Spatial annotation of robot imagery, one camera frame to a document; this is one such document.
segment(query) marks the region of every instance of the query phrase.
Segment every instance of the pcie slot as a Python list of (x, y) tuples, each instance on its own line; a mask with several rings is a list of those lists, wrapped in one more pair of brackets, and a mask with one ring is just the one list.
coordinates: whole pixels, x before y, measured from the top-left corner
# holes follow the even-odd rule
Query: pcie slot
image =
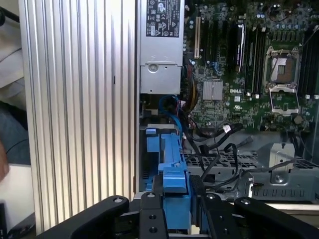
[(319, 31), (314, 35), (313, 30), (305, 32), (303, 56), (301, 62), (298, 94), (313, 95), (316, 93), (318, 64), (319, 64)]
[(237, 60), (237, 35), (238, 35), (238, 25), (233, 24), (228, 34), (228, 54), (227, 54), (227, 70), (229, 72), (234, 72), (236, 69)]
[(212, 27), (212, 44), (211, 44), (211, 60), (213, 62), (216, 62), (218, 60), (218, 44), (219, 44), (219, 36), (218, 36), (218, 21), (213, 22), (213, 27)]
[(263, 29), (256, 29), (256, 50), (254, 55), (254, 76), (253, 76), (253, 93), (261, 94), (263, 73), (264, 73), (264, 60), (266, 48), (266, 32)]
[(201, 52), (201, 56), (204, 62), (206, 62), (207, 59), (207, 45), (208, 45), (208, 35), (209, 35), (209, 21), (206, 20), (204, 23), (201, 24), (201, 35), (200, 35), (200, 46), (203, 49), (203, 52)]
[(196, 27), (195, 27), (195, 47), (194, 47), (194, 58), (199, 58), (200, 53), (200, 24), (201, 18), (198, 16), (196, 17)]

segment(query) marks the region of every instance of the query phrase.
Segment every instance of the power supply label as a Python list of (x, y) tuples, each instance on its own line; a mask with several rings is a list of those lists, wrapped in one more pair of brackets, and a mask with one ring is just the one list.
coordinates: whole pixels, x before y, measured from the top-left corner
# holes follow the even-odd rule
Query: power supply label
[(146, 36), (179, 37), (180, 0), (147, 0)]

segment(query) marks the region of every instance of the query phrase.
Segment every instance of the ribbed metal surface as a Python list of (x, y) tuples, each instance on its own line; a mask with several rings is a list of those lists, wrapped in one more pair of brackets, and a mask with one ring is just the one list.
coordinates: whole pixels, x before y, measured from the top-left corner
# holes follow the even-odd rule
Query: ribbed metal surface
[(133, 195), (135, 8), (19, 1), (37, 233)]

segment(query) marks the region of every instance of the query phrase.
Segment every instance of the white surface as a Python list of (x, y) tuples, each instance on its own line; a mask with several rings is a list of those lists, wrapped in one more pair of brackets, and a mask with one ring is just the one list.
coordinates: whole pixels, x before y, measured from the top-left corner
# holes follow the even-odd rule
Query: white surface
[(10, 165), (9, 174), (0, 182), (0, 202), (5, 204), (8, 230), (34, 212), (30, 166)]
[(0, 6), (19, 15), (19, 4), (18, 0), (0, 0)]

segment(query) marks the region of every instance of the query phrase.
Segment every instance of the metal bracket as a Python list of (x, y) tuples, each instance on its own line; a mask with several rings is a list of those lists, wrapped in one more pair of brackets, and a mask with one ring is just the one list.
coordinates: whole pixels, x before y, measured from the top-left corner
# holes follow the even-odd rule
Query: metal bracket
[[(269, 95), (270, 95), (270, 104), (271, 104), (271, 110), (272, 113), (277, 113), (277, 114), (281, 114), (283, 116), (290, 116), (291, 114), (299, 114), (300, 112), (300, 105), (299, 105), (299, 100), (298, 100), (298, 95), (297, 95), (297, 90), (293, 85), (273, 85), (271, 84), (271, 86), (269, 87)], [(292, 93), (296, 95), (296, 100), (297, 100), (297, 108), (296, 109), (287, 109), (286, 111), (283, 109), (278, 109), (276, 108), (276, 106), (274, 105), (273, 102), (273, 93), (277, 93), (277, 92), (288, 92), (288, 93)]]
[[(294, 158), (295, 148), (293, 144), (287, 143), (283, 147), (280, 143), (274, 143), (270, 150), (269, 167), (286, 162)], [(289, 170), (293, 169), (294, 164), (290, 163), (285, 167), (274, 169), (271, 173), (271, 183), (285, 184), (289, 177)]]

